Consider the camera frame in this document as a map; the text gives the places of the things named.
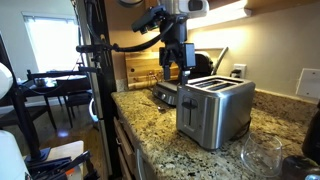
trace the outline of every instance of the toaster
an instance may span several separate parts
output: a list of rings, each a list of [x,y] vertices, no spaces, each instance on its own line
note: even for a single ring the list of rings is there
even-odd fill
[[[207,76],[177,87],[177,129],[205,150],[215,150],[249,128],[255,84]]]

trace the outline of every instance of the glass cup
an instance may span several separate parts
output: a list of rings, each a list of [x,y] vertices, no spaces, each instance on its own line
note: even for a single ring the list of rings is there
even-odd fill
[[[242,148],[244,165],[263,177],[277,176],[281,171],[282,144],[267,133],[251,133]]]

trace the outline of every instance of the window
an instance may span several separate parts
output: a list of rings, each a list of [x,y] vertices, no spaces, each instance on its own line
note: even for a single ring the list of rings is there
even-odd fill
[[[39,72],[72,70],[79,59],[78,26],[73,18],[24,15]]]

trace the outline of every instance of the wooden cutting board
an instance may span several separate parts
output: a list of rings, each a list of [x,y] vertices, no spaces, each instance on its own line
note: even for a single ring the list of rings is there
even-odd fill
[[[141,89],[152,87],[156,82],[163,81],[163,69],[159,65],[159,52],[125,53],[128,87]],[[179,68],[172,63],[171,79],[177,79]]]

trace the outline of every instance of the granite countertop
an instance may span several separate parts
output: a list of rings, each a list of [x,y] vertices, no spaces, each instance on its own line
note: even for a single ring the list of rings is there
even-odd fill
[[[177,131],[176,109],[156,99],[150,90],[116,92],[112,97],[159,179],[261,179],[241,162],[241,148],[249,133],[208,152]],[[158,106],[167,109],[161,113]],[[302,154],[307,131],[302,123],[255,108],[251,116],[250,131],[277,136],[283,144],[283,157]]]

